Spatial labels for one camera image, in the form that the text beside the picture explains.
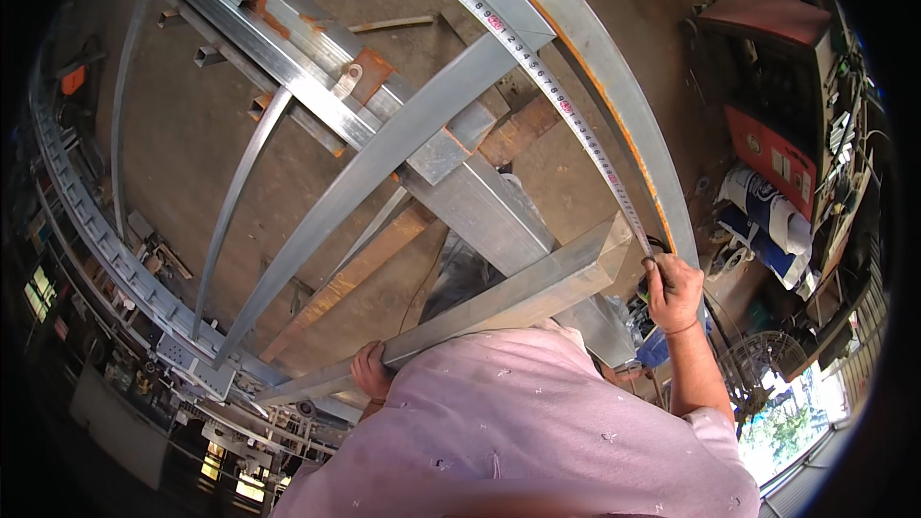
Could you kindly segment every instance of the hand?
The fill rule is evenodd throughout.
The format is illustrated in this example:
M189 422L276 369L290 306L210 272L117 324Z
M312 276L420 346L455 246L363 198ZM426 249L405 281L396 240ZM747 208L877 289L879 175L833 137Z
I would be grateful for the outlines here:
M704 273L666 254L656 255L655 261L646 257L643 267L649 280L649 317L662 332L677 334L696 325Z
M368 342L357 351L349 364L354 382L372 400L384 400L390 391L393 376L384 368L380 356L384 353L384 343L380 340Z

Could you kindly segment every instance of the red machine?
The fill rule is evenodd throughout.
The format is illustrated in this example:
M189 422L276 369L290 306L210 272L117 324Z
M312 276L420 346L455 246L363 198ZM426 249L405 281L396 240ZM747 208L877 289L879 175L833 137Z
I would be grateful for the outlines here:
M697 26L730 52L736 83L724 104L736 154L808 221L832 156L827 125L837 96L832 15L797 0L718 0Z

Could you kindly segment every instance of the man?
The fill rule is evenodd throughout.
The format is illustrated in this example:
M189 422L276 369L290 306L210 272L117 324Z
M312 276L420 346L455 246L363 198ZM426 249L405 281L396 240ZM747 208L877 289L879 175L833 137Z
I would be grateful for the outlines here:
M449 340L394 378L372 342L352 361L371 398L361 421L325 466L298 471L275 518L757 515L697 321L704 275L673 255L643 264L671 414L605 381L581 334L553 320Z

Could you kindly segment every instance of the measuring tape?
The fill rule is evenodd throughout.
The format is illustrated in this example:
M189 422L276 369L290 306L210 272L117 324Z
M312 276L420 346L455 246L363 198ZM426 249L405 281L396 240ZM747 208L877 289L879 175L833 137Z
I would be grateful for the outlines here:
M643 225L639 222L639 216L637 210L634 208L633 202L630 202L630 197L627 195L627 189L624 187L624 183L622 183L620 177L617 176L614 164L605 154L602 144L595 138L594 133L592 133L589 128L589 123L582 116L582 113L576 109L572 99L560 85L560 82L550 72L547 65L537 57L537 54L525 44L518 33L512 30L512 28L499 17L493 7L489 6L488 2L485 0L458 1L465 6L478 21L483 23L489 32L505 46L508 52L511 52L515 60L518 61L518 64L524 69L524 72L531 77L536 85L540 87L541 91L543 91L547 98L554 104L554 108L558 110L563 120L567 122L569 129L576 135L576 138L579 139L582 148L591 156L591 159L595 163L595 167L598 167L599 172L602 173L602 176L604 176L604 179L607 181L608 187L614 192L614 197L617 199L617 202L620 203L621 210L624 211L624 214L627 216L628 223L633 227L634 233L637 235L637 238L639 238L639 244L643 248L643 252L646 256L651 257L652 248L649 245L649 239L646 236L646 231L643 230Z

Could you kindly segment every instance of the corrugated metal wall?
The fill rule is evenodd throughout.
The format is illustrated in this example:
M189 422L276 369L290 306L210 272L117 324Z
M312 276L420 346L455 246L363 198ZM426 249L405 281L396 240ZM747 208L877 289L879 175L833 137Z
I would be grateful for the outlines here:
M822 486L838 455L844 452L850 428L829 431L812 452L790 471L789 476L762 499L759 518L798 516Z
M836 376L845 388L849 420L855 420L867 400L871 386L869 381L881 355L889 309L889 299L882 292L880 249L875 241L871 248L870 286L857 309L858 327L855 333L859 346L845 360L835 360L823 372L823 376ZM781 478L777 486L763 497L759 518L798 516L822 486L828 476L828 469L835 465L838 455L844 452L851 426L829 431L813 447L811 453L790 467L786 471L787 476Z

